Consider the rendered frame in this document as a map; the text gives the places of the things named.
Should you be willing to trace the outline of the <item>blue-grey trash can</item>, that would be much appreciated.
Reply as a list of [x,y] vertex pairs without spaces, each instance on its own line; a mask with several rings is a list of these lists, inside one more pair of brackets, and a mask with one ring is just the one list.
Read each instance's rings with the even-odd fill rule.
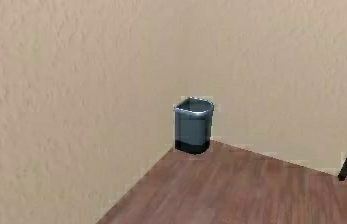
[[210,146],[214,104],[206,99],[188,97],[174,107],[175,148],[201,154]]

